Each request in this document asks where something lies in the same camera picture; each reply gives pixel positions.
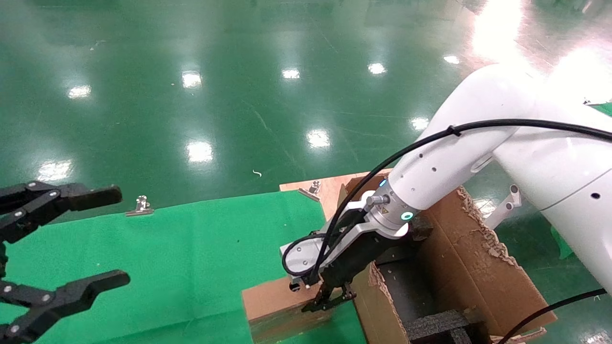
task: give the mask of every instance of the black cable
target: black cable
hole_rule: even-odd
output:
[[[580,295],[568,297],[565,300],[561,300],[559,302],[549,305],[548,307],[544,307],[540,309],[539,311],[533,313],[532,315],[529,315],[523,321],[521,321],[516,326],[514,326],[510,331],[508,331],[508,333],[504,336],[504,338],[500,339],[500,341],[497,344],[506,344],[506,342],[508,342],[508,339],[510,339],[513,335],[515,335],[518,332],[518,330],[521,329],[521,327],[527,325],[528,323],[530,323],[531,321],[533,321],[534,319],[536,319],[537,317],[541,315],[544,315],[550,311],[556,310],[559,307],[569,305],[573,302],[580,301],[582,299],[588,299],[589,297],[595,297],[597,295],[603,295],[605,293],[606,293],[605,289],[597,289],[597,290],[589,291],[587,293],[582,293]]]
[[[348,195],[345,197],[342,203],[340,203],[340,205],[338,206],[338,209],[336,209],[336,213],[334,213],[334,216],[332,217],[332,220],[329,222],[329,226],[327,227],[327,231],[325,233],[325,236],[323,237],[323,244],[321,246],[321,250],[319,251],[319,255],[316,259],[316,263],[311,269],[309,269],[310,274],[311,274],[310,280],[314,281],[317,279],[316,275],[318,274],[319,267],[321,266],[321,263],[324,261],[324,252],[327,246],[329,245],[329,241],[332,236],[332,233],[336,231],[336,223],[338,222],[338,219],[340,218],[340,214],[342,213],[342,210],[346,208],[346,205],[351,201],[351,199],[353,199],[357,195],[357,192],[359,192],[359,190],[369,180],[371,180],[374,176],[376,176],[377,173],[382,171],[383,168],[388,166],[390,163],[402,157],[404,154],[409,153],[422,146],[425,146],[428,143],[434,142],[436,140],[439,140],[441,138],[444,138],[450,135],[460,136],[461,132],[465,130],[490,128],[490,127],[537,127],[537,128],[544,128],[544,129],[565,130],[568,132],[574,132],[574,133],[580,133],[580,134],[593,136],[595,138],[599,138],[605,141],[612,141],[612,133],[610,132],[606,132],[606,131],[595,129],[595,128],[585,127],[583,125],[553,122],[553,121],[543,121],[540,119],[492,119],[488,121],[478,121],[478,122],[462,124],[456,127],[453,127],[451,125],[446,130],[443,130],[441,132],[438,132],[431,136],[423,138],[419,141],[416,141],[413,144],[409,145],[408,147],[399,150],[398,152],[396,152],[389,158],[385,159],[385,161],[380,163],[378,166],[376,166],[371,172],[369,172],[366,175],[366,177],[362,178],[359,181],[357,186],[355,186],[355,188],[352,189],[352,191],[348,193]],[[285,268],[285,271],[287,271],[287,273],[290,273],[288,269],[286,268],[284,258],[283,258],[283,267]]]

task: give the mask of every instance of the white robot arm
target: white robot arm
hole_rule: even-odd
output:
[[[527,74],[491,65],[472,73],[451,93],[419,139],[450,125],[490,119],[542,119],[612,132],[608,116],[555,99]],[[447,136],[405,154],[376,191],[350,202],[340,219],[346,234],[332,239],[319,267],[328,287],[322,293],[341,286],[349,298],[347,282],[365,267],[349,251],[370,255],[371,261],[393,241],[415,240],[410,219],[492,160],[508,172],[602,286],[612,290],[612,144],[572,132],[495,127]],[[328,226],[281,247],[293,282],[306,281],[301,272],[315,265]],[[333,305],[319,302],[311,310]]]

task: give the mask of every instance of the blue led light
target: blue led light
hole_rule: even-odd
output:
[[[414,214],[409,212],[409,211],[407,211],[407,212],[405,212],[404,214],[401,215],[401,219],[404,220],[404,221],[408,221],[408,220],[410,220],[413,217],[414,217]]]

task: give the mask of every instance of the green floor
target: green floor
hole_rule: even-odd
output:
[[[365,171],[493,62],[608,101],[611,19],[604,0],[2,0],[0,181],[122,187],[79,219]],[[509,183],[492,165],[467,186],[486,210]],[[532,208],[500,236],[549,301],[594,287]],[[601,299],[559,312],[557,342],[608,338]]]

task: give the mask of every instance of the green cloth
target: green cloth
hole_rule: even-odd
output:
[[[554,241],[557,243],[557,246],[559,246],[559,259],[563,260],[571,256],[573,253],[572,249],[567,244],[567,242],[561,237],[561,235],[559,234],[559,232],[557,231],[555,227],[550,226],[550,234],[553,235]]]
[[[241,291],[284,276],[278,248],[320,228],[297,192],[203,201],[39,228],[8,248],[6,280],[55,289],[113,269],[132,282],[61,320],[38,343],[250,343]],[[25,308],[0,304],[0,323]],[[365,343],[352,303],[287,343]]]

